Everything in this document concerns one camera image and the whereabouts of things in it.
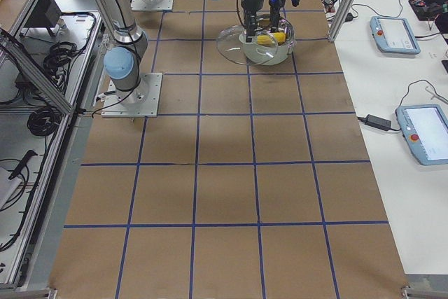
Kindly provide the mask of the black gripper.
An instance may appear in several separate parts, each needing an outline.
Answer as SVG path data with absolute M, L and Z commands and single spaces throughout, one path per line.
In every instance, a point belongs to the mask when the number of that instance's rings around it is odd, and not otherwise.
M 241 0 L 244 10 L 245 42 L 252 42 L 256 35 L 258 24 L 255 22 L 258 11 L 263 7 L 264 0 Z
M 270 7 L 270 32 L 276 33 L 279 31 L 280 10 L 284 7 L 286 0 L 269 0 Z

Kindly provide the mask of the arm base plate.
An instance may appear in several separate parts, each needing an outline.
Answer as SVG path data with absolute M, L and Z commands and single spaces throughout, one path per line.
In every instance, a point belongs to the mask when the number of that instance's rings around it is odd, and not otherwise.
M 162 73 L 140 73 L 140 84 L 128 97 L 128 93 L 118 91 L 108 95 L 103 118 L 140 118 L 156 117 L 162 87 Z
M 134 12 L 171 11 L 174 0 L 131 0 Z

